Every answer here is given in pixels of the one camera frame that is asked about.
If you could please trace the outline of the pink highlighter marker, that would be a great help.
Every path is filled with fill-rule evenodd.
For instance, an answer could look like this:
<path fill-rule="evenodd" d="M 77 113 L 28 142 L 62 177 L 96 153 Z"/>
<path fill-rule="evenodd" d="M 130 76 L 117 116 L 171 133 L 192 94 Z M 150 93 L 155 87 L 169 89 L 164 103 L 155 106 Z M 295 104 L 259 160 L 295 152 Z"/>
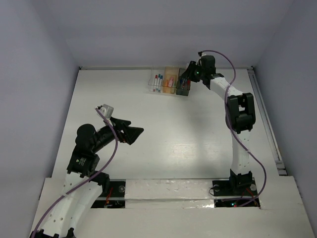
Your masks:
<path fill-rule="evenodd" d="M 169 82 L 168 82 L 168 87 L 172 87 L 173 86 L 173 81 L 174 81 L 174 77 L 171 77 L 169 79 Z"/>

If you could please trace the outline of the red gel pen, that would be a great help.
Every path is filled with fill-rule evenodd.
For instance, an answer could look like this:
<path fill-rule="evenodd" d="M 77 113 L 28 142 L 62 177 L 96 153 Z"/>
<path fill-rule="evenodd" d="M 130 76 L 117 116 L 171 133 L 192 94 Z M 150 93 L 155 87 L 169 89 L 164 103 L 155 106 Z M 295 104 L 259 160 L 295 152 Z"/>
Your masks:
<path fill-rule="evenodd" d="M 190 90 L 191 81 L 190 79 L 186 80 L 186 83 L 184 85 L 184 90 L 189 91 Z"/>

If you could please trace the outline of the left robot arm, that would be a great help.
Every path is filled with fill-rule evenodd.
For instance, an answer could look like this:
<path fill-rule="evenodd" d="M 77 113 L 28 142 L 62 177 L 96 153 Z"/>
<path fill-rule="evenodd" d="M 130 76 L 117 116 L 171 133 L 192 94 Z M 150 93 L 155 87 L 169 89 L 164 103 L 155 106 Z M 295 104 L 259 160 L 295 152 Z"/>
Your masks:
<path fill-rule="evenodd" d="M 128 120 L 113 117 L 99 130 L 91 124 L 81 125 L 66 168 L 61 196 L 44 213 L 30 236 L 74 238 L 96 199 L 109 193 L 109 175 L 96 169 L 100 161 L 97 153 L 112 141 L 116 145 L 131 145 L 143 131 L 141 127 L 132 127 Z"/>

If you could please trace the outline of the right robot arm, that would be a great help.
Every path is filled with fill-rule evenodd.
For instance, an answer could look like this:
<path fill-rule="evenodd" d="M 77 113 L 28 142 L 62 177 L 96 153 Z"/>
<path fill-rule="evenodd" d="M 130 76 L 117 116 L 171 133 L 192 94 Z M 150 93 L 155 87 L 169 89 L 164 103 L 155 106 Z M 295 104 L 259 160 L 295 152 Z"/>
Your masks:
<path fill-rule="evenodd" d="M 212 190 L 216 196 L 239 195 L 253 183 L 250 169 L 248 143 L 250 131 L 256 122 L 254 97 L 252 93 L 243 93 L 216 72 L 215 57 L 199 52 L 200 58 L 191 61 L 182 79 L 202 82 L 223 101 L 225 123 L 232 136 L 232 164 L 227 180 L 213 181 Z"/>

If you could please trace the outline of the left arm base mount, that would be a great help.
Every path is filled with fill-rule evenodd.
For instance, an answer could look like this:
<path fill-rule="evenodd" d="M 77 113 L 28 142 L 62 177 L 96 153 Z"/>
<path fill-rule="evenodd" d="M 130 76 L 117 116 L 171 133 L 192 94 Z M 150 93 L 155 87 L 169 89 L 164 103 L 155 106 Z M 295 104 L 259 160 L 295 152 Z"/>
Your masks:
<path fill-rule="evenodd" d="M 97 182 L 102 187 L 101 195 L 91 208 L 125 208 L 126 180 L 111 179 L 108 174 L 100 173 L 91 181 Z"/>

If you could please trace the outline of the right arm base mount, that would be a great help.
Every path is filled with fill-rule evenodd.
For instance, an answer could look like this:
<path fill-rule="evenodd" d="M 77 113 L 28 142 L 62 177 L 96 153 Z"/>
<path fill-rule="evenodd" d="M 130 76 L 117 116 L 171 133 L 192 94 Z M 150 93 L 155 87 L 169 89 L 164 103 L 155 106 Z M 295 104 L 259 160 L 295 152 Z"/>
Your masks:
<path fill-rule="evenodd" d="M 260 207 L 252 172 L 235 174 L 230 170 L 228 179 L 212 181 L 209 194 L 216 197 L 215 204 L 219 207 Z"/>

